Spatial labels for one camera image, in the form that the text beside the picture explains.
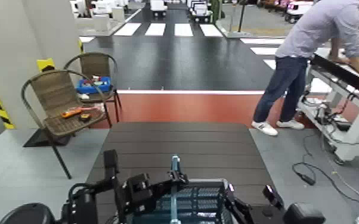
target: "pole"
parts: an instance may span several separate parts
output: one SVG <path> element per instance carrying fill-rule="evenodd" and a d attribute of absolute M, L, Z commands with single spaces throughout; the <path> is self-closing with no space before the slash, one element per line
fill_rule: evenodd
<path fill-rule="evenodd" d="M 237 0 L 233 0 L 233 14 L 231 15 L 229 32 L 233 30 L 233 22 L 234 22 L 234 15 L 236 9 L 237 9 Z"/>
<path fill-rule="evenodd" d="M 243 13 L 245 11 L 245 5 L 246 3 L 242 4 L 242 12 L 241 12 L 241 19 L 239 20 L 239 27 L 238 27 L 238 32 L 241 32 L 241 28 L 242 28 L 242 20 L 243 20 Z"/>

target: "man's hand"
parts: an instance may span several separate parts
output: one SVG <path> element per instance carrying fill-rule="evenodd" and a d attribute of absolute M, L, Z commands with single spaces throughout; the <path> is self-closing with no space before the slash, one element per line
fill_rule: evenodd
<path fill-rule="evenodd" d="M 334 63 L 338 63 L 338 64 L 350 64 L 351 63 L 351 60 L 349 60 L 349 58 L 333 58 L 333 57 L 329 56 L 329 60 Z"/>

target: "white wall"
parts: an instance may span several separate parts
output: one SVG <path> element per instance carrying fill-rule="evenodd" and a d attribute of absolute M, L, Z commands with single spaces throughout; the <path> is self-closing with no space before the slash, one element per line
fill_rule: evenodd
<path fill-rule="evenodd" d="M 20 96 L 23 83 L 38 73 L 36 60 L 51 57 L 62 68 L 79 53 L 68 1 L 0 0 L 0 100 L 16 128 L 37 128 Z M 32 91 L 27 96 L 36 102 Z M 42 112 L 39 104 L 34 109 Z"/>

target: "black floor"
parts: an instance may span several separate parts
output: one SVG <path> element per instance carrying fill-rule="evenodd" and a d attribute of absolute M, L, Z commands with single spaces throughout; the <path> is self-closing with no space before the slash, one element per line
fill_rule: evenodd
<path fill-rule="evenodd" d="M 189 178 L 225 178 L 236 195 L 250 204 L 266 204 L 261 191 L 271 178 L 245 125 L 225 123 L 118 123 L 103 144 L 118 153 L 122 182 L 149 173 L 151 182 L 168 178 L 171 157 L 181 158 Z M 104 178 L 103 154 L 94 164 L 87 182 Z M 115 212 L 112 192 L 98 195 L 100 223 Z"/>
<path fill-rule="evenodd" d="M 207 38 L 186 10 L 153 18 L 144 8 L 131 21 L 142 23 L 133 36 L 95 38 L 86 52 L 117 59 L 119 89 L 264 90 L 272 70 L 238 39 Z M 150 23 L 166 23 L 164 36 L 144 36 Z M 193 37 L 174 35 L 175 23 L 189 23 Z"/>

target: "gray floor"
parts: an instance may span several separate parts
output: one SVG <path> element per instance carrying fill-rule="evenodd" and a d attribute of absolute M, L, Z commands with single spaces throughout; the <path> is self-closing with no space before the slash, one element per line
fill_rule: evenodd
<path fill-rule="evenodd" d="M 251 129 L 250 132 L 274 185 L 287 205 L 292 202 L 311 203 L 324 213 L 327 218 L 326 223 L 353 223 L 359 215 L 359 204 L 342 197 L 318 171 L 316 185 L 309 186 L 292 172 L 291 166 L 293 163 L 300 162 L 305 154 L 303 138 L 315 134 L 305 140 L 308 150 L 313 154 L 313 158 L 307 157 L 307 162 L 320 167 L 330 175 L 335 167 L 350 185 L 359 190 L 359 158 L 345 166 L 336 165 L 332 162 L 332 155 L 321 149 L 320 134 L 316 130 L 280 129 L 280 134 L 276 138 L 267 137 L 255 129 Z M 342 185 L 335 175 L 332 177 L 340 189 L 349 196 L 359 199 L 359 196 Z"/>
<path fill-rule="evenodd" d="M 229 31 L 231 16 L 234 15 L 232 31 L 238 31 L 241 18 L 242 6 L 236 6 L 233 14 L 233 6 L 225 4 L 222 6 L 225 18 L 220 20 L 222 26 Z M 256 5 L 246 6 L 242 21 L 242 32 L 250 33 L 252 36 L 287 36 L 292 28 L 292 24 L 284 21 L 281 13 L 271 12 L 266 9 L 258 8 Z"/>
<path fill-rule="evenodd" d="M 78 133 L 60 153 L 73 176 L 67 180 L 50 147 L 23 148 L 35 130 L 6 130 L 0 135 L 0 220 L 24 203 L 42 202 L 56 217 L 68 189 L 85 182 L 106 138 L 107 129 Z"/>

